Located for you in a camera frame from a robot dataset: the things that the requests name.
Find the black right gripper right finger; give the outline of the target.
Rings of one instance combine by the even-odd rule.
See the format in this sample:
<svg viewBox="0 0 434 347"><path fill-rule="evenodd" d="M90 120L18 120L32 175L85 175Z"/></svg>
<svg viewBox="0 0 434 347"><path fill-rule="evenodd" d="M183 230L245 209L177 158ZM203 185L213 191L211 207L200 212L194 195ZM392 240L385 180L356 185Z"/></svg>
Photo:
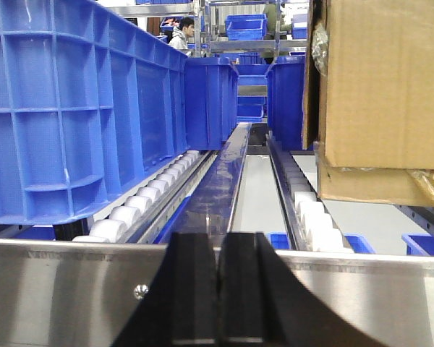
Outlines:
<svg viewBox="0 0 434 347"><path fill-rule="evenodd" d="M261 234L230 233L219 255L222 346L380 346L304 286Z"/></svg>

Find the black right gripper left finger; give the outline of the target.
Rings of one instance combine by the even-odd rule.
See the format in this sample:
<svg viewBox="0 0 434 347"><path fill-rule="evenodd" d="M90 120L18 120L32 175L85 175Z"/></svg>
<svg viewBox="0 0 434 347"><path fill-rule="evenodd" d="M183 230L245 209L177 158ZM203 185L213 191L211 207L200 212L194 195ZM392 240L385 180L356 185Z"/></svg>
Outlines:
<svg viewBox="0 0 434 347"><path fill-rule="evenodd" d="M217 346L216 261L207 234L174 233L113 346Z"/></svg>

